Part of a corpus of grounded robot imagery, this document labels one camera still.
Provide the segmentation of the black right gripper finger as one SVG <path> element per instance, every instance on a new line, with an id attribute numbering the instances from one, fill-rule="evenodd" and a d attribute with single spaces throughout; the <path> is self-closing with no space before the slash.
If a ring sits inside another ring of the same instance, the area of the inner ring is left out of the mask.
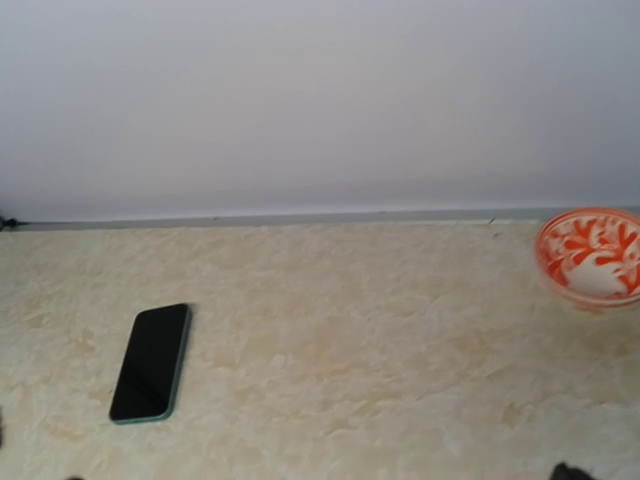
<path id="1" fill-rule="evenodd" d="M 591 475 L 578 467 L 558 463 L 551 472 L 551 480 L 591 480 Z"/>

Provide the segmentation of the red and white patterned bowl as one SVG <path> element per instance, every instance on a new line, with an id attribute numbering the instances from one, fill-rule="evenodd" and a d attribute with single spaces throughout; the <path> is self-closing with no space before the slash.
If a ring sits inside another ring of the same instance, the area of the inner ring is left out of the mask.
<path id="1" fill-rule="evenodd" d="M 564 212 L 538 231 L 534 257 L 543 283 L 587 311 L 639 304 L 639 217 L 613 208 Z"/>

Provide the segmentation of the green-edged black smartphone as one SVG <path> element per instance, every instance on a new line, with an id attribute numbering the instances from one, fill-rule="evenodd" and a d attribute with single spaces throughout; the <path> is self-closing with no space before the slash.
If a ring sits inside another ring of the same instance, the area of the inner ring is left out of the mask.
<path id="1" fill-rule="evenodd" d="M 191 319 L 187 303 L 145 310 L 135 317 L 109 409 L 113 423 L 162 421 L 171 416 Z"/>

